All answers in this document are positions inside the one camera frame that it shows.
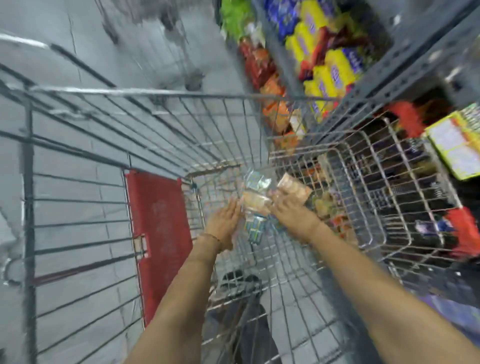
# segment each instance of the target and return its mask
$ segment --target left hand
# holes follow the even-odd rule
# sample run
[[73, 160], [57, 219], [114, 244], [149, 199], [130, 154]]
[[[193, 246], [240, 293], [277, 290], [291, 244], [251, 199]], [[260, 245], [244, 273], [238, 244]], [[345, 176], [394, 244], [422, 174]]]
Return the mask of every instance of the left hand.
[[231, 198], [228, 205], [215, 211], [208, 219], [205, 233], [215, 236], [221, 242], [221, 251], [232, 250], [232, 234], [241, 215], [241, 202]]

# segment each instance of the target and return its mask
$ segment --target person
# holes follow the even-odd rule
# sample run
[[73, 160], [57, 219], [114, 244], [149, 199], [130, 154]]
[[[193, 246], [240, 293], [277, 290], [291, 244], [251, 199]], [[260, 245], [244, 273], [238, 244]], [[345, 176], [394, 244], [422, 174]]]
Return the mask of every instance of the person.
[[[358, 248], [338, 238], [317, 215], [287, 195], [270, 212], [302, 244], [321, 254], [361, 316], [387, 364], [480, 363], [480, 350], [450, 322], [406, 291]], [[241, 203], [214, 213], [125, 364], [200, 363], [202, 325], [217, 254], [231, 250]]]

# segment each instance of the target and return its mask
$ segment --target shopping cart basket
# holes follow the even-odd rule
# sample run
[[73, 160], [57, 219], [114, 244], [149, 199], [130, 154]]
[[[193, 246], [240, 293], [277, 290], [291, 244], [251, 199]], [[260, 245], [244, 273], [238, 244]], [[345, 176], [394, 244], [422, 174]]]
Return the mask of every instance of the shopping cart basket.
[[[282, 150], [256, 107], [282, 98], [117, 89], [57, 45], [2, 38], [53, 51], [106, 87], [37, 85], [1, 65], [1, 94], [24, 120], [20, 130], [2, 124], [0, 136], [21, 147], [24, 253], [3, 278], [22, 292], [28, 363], [120, 362], [250, 169], [334, 195], [351, 244], [407, 289], [425, 296], [434, 282], [448, 304], [473, 307], [458, 234], [437, 225], [469, 215], [428, 141], [406, 138], [398, 115], [385, 109], [335, 142]], [[155, 95], [168, 99], [162, 113], [152, 112]], [[287, 99], [294, 109], [314, 100]], [[204, 363], [376, 355], [319, 257], [273, 229], [258, 245], [240, 233], [218, 257], [203, 334]]]

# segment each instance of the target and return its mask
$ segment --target right hand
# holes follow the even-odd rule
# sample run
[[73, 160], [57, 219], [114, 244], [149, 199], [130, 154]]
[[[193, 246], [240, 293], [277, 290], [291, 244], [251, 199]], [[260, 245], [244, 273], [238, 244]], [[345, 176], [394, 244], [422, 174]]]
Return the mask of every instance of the right hand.
[[268, 209], [301, 243], [308, 243], [322, 224], [318, 216], [307, 209], [294, 195], [277, 191]]

